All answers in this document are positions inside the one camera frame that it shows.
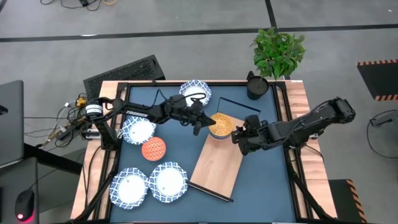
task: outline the green plant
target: green plant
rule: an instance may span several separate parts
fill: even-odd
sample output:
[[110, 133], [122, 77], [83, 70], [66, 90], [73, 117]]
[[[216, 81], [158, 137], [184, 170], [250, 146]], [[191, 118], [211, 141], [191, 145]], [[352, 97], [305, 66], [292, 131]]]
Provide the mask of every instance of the green plant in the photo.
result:
[[275, 33], [274, 27], [267, 31], [259, 30], [252, 45], [254, 64], [260, 70], [260, 76], [278, 79], [281, 75], [289, 76], [297, 68], [297, 62], [303, 60], [305, 49], [302, 46], [304, 36], [298, 39], [294, 35]]

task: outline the wooden table frame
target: wooden table frame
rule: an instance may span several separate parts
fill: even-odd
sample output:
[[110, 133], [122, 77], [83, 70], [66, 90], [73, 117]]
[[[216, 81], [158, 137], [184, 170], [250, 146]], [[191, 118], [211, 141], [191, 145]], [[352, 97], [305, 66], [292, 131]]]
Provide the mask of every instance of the wooden table frame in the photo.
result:
[[[159, 80], [156, 83], [175, 83], [175, 82], [186, 82], [187, 80]], [[228, 83], [246, 83], [246, 80], [204, 80], [208, 83], [219, 83], [219, 82], [228, 82]], [[120, 97], [125, 99], [126, 90], [125, 87], [127, 85], [120, 85], [121, 83], [133, 83], [140, 84], [146, 83], [150, 85], [152, 81], [143, 80], [143, 81], [104, 81], [102, 84], [100, 96], [115, 98]], [[307, 101], [307, 96], [305, 94], [305, 89], [302, 81], [294, 81], [294, 80], [286, 80], [286, 81], [276, 81], [278, 88], [276, 90], [276, 95], [278, 103], [280, 105], [280, 116], [282, 120], [287, 121], [290, 119], [297, 118], [301, 115], [304, 115], [309, 112], [310, 108]], [[285, 106], [285, 102], [289, 102], [289, 107]], [[122, 122], [122, 116], [119, 115], [113, 124], [120, 124]], [[309, 140], [307, 144], [316, 150], [320, 151], [319, 144], [316, 140]], [[84, 166], [86, 179], [88, 178], [88, 164], [91, 161], [96, 149], [100, 147], [100, 140], [92, 140], [88, 143], [86, 149], [86, 155], [84, 160]], [[336, 210], [333, 203], [333, 198], [331, 196], [330, 187], [328, 184], [328, 178], [326, 175], [325, 166], [323, 165], [322, 158], [314, 153], [313, 151], [307, 150], [305, 148], [302, 149], [302, 153], [300, 158], [295, 159], [297, 154], [294, 154], [292, 151], [289, 152], [290, 159], [293, 160], [292, 164], [296, 172], [299, 175], [305, 177], [305, 183], [307, 185], [308, 190], [313, 195], [313, 197], [317, 200], [320, 206], [327, 212], [327, 214], [332, 217], [336, 216]], [[91, 165], [91, 175], [90, 175], [90, 185], [88, 187], [88, 201], [94, 197], [95, 193], [98, 190], [100, 181], [103, 181], [104, 177], [110, 172], [113, 162], [114, 162], [114, 152], [105, 152], [104, 150], [99, 150], [95, 157], [93, 158], [93, 163]], [[105, 169], [105, 164], [108, 164], [106, 167], [107, 172], [102, 172]], [[296, 213], [296, 217], [301, 218], [311, 218], [312, 212], [306, 207], [306, 201], [303, 198], [301, 191], [297, 188], [297, 186], [292, 187], [290, 190], [297, 196], [297, 204], [298, 208]], [[105, 193], [102, 196], [101, 203], [98, 204], [97, 209], [93, 212], [89, 219], [93, 218], [95, 213], [95, 218], [106, 218], [110, 216], [107, 213], [110, 206], [109, 202], [109, 186]], [[71, 218], [75, 218], [79, 216], [79, 214], [85, 208], [85, 187], [83, 183], [83, 175], [80, 175], [78, 188], [76, 190], [76, 197], [73, 204]]]

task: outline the computer mouse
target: computer mouse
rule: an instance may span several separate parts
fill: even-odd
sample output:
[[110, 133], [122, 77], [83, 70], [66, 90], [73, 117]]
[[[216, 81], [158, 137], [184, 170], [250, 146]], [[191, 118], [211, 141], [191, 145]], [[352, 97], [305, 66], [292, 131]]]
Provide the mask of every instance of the computer mouse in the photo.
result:
[[33, 214], [35, 194], [28, 189], [21, 192], [15, 201], [15, 216], [19, 221], [26, 221]]

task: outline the blue table surface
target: blue table surface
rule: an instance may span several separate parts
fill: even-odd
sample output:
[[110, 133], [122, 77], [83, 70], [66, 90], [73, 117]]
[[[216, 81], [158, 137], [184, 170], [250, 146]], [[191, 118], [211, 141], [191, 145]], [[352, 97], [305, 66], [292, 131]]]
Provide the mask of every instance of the blue table surface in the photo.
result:
[[[177, 95], [179, 86], [132, 87], [130, 101], [151, 105], [155, 93], [161, 89], [166, 97]], [[204, 107], [208, 116], [217, 112], [243, 120], [250, 114], [259, 114], [260, 120], [277, 121], [272, 92], [268, 91], [259, 100], [250, 100], [245, 86], [210, 86], [212, 96]], [[220, 97], [250, 106], [258, 111], [219, 101]], [[159, 95], [157, 103], [164, 99]], [[137, 167], [147, 177], [163, 162], [173, 161], [187, 172], [190, 179], [206, 137], [208, 128], [193, 135], [192, 126], [181, 126], [170, 120], [157, 125], [155, 136], [162, 138], [167, 146], [165, 156], [157, 161], [147, 161], [141, 153], [141, 145], [123, 141], [119, 171]], [[294, 222], [294, 210], [290, 195], [282, 147], [258, 150], [243, 157], [238, 177], [231, 196], [233, 203], [224, 202], [199, 190], [188, 188], [187, 192], [172, 203], [162, 203], [148, 190], [140, 207], [124, 210], [112, 206], [111, 222]]]

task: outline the wooden cutting board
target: wooden cutting board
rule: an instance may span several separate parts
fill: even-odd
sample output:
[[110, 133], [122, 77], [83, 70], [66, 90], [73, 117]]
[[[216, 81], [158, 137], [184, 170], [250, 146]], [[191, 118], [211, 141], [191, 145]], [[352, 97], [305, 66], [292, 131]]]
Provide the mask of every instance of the wooden cutting board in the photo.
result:
[[[230, 118], [234, 123], [234, 131], [236, 126], [244, 123], [240, 119]], [[232, 143], [231, 136], [219, 140], [209, 134], [190, 182], [230, 198], [242, 158], [239, 146]]]

